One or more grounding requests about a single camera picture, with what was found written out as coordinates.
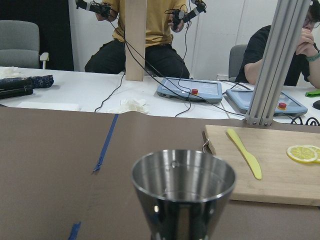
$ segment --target glasses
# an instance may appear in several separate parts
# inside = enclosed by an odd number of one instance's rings
[[[308,17],[305,18],[303,27],[307,26],[308,24],[311,24],[311,27],[313,29],[316,29],[320,25],[320,21],[317,19],[309,19]]]

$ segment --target lemon slice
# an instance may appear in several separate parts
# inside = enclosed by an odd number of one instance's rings
[[[291,146],[287,149],[286,154],[292,160],[295,160],[299,163],[312,163],[318,159],[318,154],[310,146]]]
[[[312,145],[305,145],[304,147],[309,147],[312,150],[315,150],[315,152],[318,154],[317,160],[314,161],[314,163],[320,164],[320,147],[312,146]]]

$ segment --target hair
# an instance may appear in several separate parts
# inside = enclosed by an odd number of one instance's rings
[[[309,7],[309,12],[313,19],[320,21],[320,3],[318,0],[312,0],[312,5]]]

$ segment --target black pants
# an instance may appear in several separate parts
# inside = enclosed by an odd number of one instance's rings
[[[145,65],[159,77],[188,79],[189,71],[183,59],[170,44],[150,46],[145,49]],[[99,51],[91,56],[84,69],[90,73],[118,74],[125,69],[125,44],[113,40],[104,44]]]

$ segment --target cutting board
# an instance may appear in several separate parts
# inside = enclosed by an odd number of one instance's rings
[[[258,160],[262,180],[255,179],[227,129],[234,129]],[[287,156],[293,145],[320,147],[319,133],[206,125],[205,135],[215,155],[232,166],[236,185],[232,200],[320,206],[320,164],[299,163]]]

